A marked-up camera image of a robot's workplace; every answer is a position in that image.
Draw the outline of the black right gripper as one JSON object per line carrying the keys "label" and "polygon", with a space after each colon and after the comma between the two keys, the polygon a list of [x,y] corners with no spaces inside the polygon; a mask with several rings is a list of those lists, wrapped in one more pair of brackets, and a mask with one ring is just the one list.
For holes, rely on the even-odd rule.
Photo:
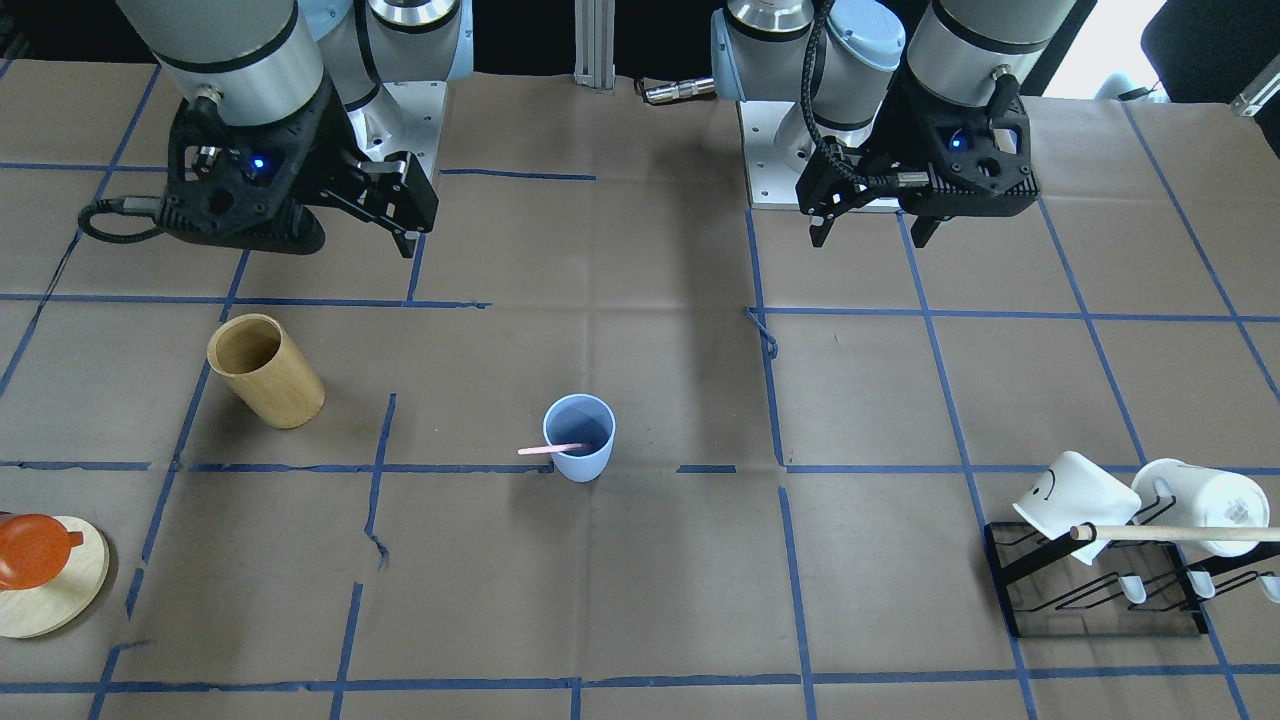
{"label": "black right gripper", "polygon": [[308,255],[325,242],[310,206],[334,208],[388,231],[416,258],[439,197],[419,156],[361,161],[332,78],[293,114],[232,126],[210,87],[183,101],[166,147],[161,231],[188,243]]}

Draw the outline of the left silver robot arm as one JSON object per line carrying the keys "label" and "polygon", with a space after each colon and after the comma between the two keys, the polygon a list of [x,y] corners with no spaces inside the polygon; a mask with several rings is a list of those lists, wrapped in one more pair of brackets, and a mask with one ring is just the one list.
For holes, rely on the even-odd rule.
{"label": "left silver robot arm", "polygon": [[716,92],[790,105],[782,147],[822,247],[877,199],[925,246],[957,217],[1006,218],[1041,195],[1023,81],[1070,1],[928,1],[911,29],[878,1],[727,1],[710,20]]}

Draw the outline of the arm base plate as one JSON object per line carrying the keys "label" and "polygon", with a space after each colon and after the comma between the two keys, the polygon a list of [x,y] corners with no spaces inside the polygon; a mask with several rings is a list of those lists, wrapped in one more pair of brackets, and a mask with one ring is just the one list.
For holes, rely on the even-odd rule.
{"label": "arm base plate", "polygon": [[756,210],[797,210],[795,186],[813,142],[795,102],[739,102],[749,205]]}
{"label": "arm base plate", "polygon": [[383,85],[372,100],[347,111],[361,151],[374,161],[410,152],[433,181],[449,94],[443,81]]}

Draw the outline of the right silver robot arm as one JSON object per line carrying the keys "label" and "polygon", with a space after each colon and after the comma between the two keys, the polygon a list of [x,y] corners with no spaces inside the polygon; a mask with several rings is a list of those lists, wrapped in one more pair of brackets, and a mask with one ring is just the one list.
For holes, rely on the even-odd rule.
{"label": "right silver robot arm", "polygon": [[474,70],[470,1],[123,1],[182,92],[157,197],[105,199],[88,236],[310,255],[316,208],[403,258],[431,232],[448,86]]}

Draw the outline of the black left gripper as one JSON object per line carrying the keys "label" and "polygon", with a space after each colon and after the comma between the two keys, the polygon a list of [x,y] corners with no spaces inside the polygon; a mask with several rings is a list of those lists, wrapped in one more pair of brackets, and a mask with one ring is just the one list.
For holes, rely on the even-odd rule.
{"label": "black left gripper", "polygon": [[1030,118],[1009,70],[996,70],[993,88],[975,108],[932,94],[899,70],[870,135],[870,159],[845,145],[820,145],[796,183],[800,211],[810,218],[812,246],[820,249],[846,211],[900,188],[892,170],[927,173],[924,186],[900,195],[915,249],[924,249],[943,219],[1015,217],[1041,195],[1030,159]]}

